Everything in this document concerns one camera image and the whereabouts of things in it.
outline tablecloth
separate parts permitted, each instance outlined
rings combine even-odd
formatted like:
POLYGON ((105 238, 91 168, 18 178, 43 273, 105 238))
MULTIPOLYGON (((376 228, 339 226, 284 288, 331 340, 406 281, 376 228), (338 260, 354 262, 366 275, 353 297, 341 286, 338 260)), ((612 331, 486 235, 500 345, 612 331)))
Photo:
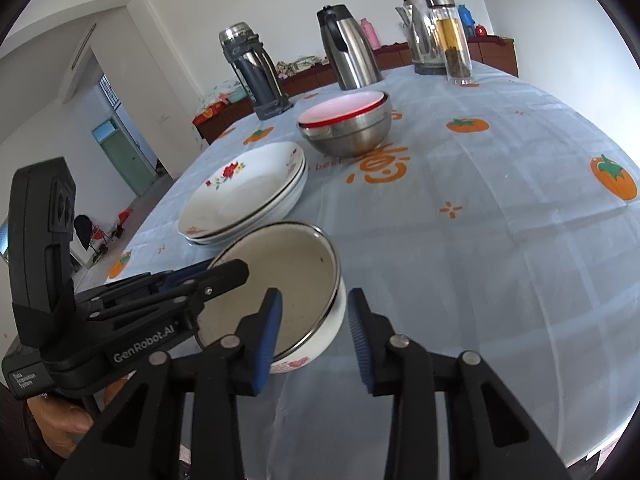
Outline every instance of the tablecloth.
MULTIPOLYGON (((578 460, 640 397, 640 171, 551 95, 474 68, 464 88, 384 72, 369 88, 391 95, 391 131, 356 161, 296 130, 303 110, 342 94, 335 84, 270 120, 243 118, 176 181, 112 276, 214 256, 176 230, 191 193, 239 153, 294 140, 310 174, 289 218, 327 232, 347 288, 430 351, 479 351, 562 459, 578 460)), ((390 413, 360 383, 345 320, 316 361, 239 399, 246 477, 382 478, 390 413)))

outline blue bottle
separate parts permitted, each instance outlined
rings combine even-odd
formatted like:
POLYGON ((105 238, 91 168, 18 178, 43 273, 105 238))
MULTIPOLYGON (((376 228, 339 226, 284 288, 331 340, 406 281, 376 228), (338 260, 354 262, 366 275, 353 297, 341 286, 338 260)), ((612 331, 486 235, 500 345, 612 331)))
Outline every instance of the blue bottle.
POLYGON ((471 11, 464 5, 460 5, 458 6, 458 12, 460 14, 460 21, 462 21, 462 28, 465 29, 466 38, 474 38, 476 36, 476 22, 471 15, 471 11))

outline green door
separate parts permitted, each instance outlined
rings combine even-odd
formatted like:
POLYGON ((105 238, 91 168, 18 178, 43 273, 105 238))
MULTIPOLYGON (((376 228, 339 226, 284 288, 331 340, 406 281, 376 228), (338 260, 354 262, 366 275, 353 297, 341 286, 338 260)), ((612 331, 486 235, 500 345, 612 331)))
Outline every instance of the green door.
POLYGON ((141 196, 149 189, 155 175, 140 159, 140 154, 129 142, 126 134, 119 128, 99 139, 104 153, 109 157, 113 167, 120 173, 133 192, 141 196))

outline stainless steel bowl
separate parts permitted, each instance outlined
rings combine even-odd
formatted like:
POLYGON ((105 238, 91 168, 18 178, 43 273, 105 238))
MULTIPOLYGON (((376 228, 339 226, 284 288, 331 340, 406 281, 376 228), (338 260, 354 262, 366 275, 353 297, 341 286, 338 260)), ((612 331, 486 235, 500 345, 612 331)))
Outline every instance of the stainless steel bowl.
POLYGON ((383 103, 350 119, 311 128, 298 123, 303 137, 320 153, 330 156, 352 157, 373 150, 391 129, 391 98, 384 92, 383 103))

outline pink bowl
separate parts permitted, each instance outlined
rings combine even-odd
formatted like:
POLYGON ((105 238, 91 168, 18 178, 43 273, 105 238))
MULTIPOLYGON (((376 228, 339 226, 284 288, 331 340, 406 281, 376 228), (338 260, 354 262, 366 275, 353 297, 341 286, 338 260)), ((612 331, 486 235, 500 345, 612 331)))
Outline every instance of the pink bowl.
POLYGON ((366 91, 342 95, 309 108, 300 114, 298 124, 304 127, 327 126, 373 110, 385 98, 384 92, 366 91))

